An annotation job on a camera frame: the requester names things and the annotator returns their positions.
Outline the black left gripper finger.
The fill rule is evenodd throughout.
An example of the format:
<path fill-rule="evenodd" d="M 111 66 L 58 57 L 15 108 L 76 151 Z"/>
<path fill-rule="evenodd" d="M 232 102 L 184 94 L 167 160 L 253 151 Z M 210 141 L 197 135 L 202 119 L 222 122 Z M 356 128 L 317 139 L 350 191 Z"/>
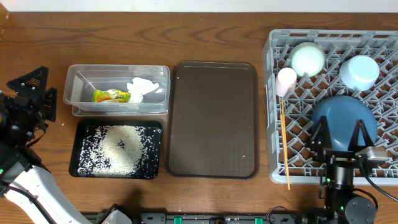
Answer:
<path fill-rule="evenodd" d="M 55 122 L 57 113 L 57 89 L 50 88 L 45 92 L 43 105 L 46 111 L 45 119 Z"/>
<path fill-rule="evenodd" d="M 45 96 L 49 69 L 39 67 L 27 75 L 7 82 L 7 87 L 14 90 L 19 96 L 38 100 Z"/>

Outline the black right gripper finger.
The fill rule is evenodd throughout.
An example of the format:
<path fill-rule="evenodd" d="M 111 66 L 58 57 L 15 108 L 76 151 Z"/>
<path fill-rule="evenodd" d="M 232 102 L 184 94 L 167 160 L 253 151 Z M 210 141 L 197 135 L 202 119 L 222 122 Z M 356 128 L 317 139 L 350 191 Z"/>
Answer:
<path fill-rule="evenodd" d="M 359 137 L 362 136 L 364 140 L 364 145 L 359 144 Z M 359 152 L 367 147 L 373 147 L 374 142 L 372 141 L 368 131 L 366 129 L 366 125 L 363 120 L 358 119 L 356 122 L 356 126 L 353 131 L 353 135 L 348 145 L 349 152 Z"/>
<path fill-rule="evenodd" d="M 330 130 L 326 116 L 321 116 L 318 121 L 318 126 L 313 132 L 311 138 L 306 143 L 310 151 L 323 152 L 331 151 L 332 143 L 330 137 Z"/>

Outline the dark blue plate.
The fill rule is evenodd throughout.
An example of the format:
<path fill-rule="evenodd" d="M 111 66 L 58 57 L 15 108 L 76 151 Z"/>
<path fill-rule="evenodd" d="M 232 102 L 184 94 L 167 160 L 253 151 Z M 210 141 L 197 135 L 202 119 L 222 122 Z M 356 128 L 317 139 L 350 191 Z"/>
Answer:
<path fill-rule="evenodd" d="M 319 102 L 313 110 L 311 120 L 315 131 L 322 116 L 326 116 L 330 137 L 335 151 L 347 151 L 358 119 L 364 121 L 366 130 L 376 142 L 377 121 L 371 110 L 356 98 L 338 95 Z"/>

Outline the wooden chopstick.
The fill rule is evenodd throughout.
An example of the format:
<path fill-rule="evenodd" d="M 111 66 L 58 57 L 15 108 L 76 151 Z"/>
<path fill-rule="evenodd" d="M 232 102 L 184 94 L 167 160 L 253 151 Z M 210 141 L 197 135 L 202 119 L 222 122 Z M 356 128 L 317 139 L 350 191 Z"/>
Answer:
<path fill-rule="evenodd" d="M 285 127 L 285 116 L 282 113 L 280 115 L 280 123 L 281 123 L 281 131 L 282 131 L 282 146 L 284 152 L 284 165 L 285 165 L 285 175 L 287 178 L 287 188 L 290 190 L 290 175 L 289 175 L 289 160 L 287 154 L 287 136 L 286 136 L 286 127 Z"/>
<path fill-rule="evenodd" d="M 283 132 L 285 132 L 285 101 L 284 101 L 284 99 L 281 100 L 280 106 L 281 106 L 281 115 L 280 115 L 281 129 Z"/>

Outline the yellow green snack wrapper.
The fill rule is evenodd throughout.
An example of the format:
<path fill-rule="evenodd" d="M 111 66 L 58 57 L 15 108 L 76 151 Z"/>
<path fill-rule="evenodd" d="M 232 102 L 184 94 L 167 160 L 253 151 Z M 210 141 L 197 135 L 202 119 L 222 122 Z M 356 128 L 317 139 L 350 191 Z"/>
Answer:
<path fill-rule="evenodd" d="M 127 103 L 130 97 L 131 94 L 129 92 L 124 92 L 121 90 L 95 90 L 91 101 L 94 103 Z"/>

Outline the pink cup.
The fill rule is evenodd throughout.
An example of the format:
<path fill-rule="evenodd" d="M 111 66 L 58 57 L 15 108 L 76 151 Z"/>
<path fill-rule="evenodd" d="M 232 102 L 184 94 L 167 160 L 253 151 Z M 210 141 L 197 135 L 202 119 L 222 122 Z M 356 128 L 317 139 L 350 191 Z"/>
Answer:
<path fill-rule="evenodd" d="M 297 74 L 293 68 L 285 67 L 281 69 L 275 78 L 275 93 L 277 96 L 284 97 L 289 90 L 295 90 L 297 84 Z"/>

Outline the light blue bowl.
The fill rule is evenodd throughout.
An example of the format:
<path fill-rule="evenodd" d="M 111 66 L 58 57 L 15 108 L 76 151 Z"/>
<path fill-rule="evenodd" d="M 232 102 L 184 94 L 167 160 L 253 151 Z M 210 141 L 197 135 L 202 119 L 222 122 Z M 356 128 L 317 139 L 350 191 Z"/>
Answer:
<path fill-rule="evenodd" d="M 340 67 L 341 81 L 352 90 L 369 90 L 379 74 L 379 65 L 367 55 L 354 56 Z"/>

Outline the mint green bowl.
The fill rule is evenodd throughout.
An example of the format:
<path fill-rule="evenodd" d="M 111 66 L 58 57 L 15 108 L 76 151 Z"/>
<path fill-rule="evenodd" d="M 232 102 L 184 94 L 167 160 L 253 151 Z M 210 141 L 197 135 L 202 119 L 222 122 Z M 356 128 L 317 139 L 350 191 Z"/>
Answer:
<path fill-rule="evenodd" d="M 298 77 L 318 75 L 326 62 L 323 48 L 312 42 L 298 44 L 289 53 L 290 68 L 295 70 Z"/>

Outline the white tissue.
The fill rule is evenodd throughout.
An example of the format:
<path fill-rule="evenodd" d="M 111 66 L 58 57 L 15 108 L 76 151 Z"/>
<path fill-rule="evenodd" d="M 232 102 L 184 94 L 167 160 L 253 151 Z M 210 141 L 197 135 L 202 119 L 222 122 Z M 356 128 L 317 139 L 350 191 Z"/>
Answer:
<path fill-rule="evenodd" d="M 158 89 L 159 84 L 143 78 L 133 78 L 132 83 L 127 83 L 130 93 L 129 103 L 142 103 L 144 95 Z"/>

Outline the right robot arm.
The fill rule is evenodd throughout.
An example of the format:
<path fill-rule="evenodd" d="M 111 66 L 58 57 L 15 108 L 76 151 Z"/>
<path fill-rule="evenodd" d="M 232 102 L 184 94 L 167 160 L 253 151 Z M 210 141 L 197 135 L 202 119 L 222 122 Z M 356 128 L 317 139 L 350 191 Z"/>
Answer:
<path fill-rule="evenodd" d="M 373 223 L 377 199 L 354 187 L 354 170 L 363 168 L 368 153 L 375 149 L 364 121 L 357 120 L 348 149 L 336 151 L 327 117 L 322 116 L 307 147 L 315 153 L 312 160 L 325 165 L 319 182 L 319 198 L 324 200 L 324 207 L 311 208 L 298 223 Z"/>

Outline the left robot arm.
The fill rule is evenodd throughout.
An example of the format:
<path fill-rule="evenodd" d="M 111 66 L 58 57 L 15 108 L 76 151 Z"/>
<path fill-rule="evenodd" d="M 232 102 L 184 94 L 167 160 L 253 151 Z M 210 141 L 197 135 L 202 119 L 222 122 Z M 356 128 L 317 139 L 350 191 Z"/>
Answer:
<path fill-rule="evenodd" d="M 47 88 L 47 67 L 7 83 L 15 97 L 1 95 L 1 196 L 34 223 L 89 223 L 64 196 L 54 176 L 32 150 L 38 130 L 56 120 L 57 89 Z"/>

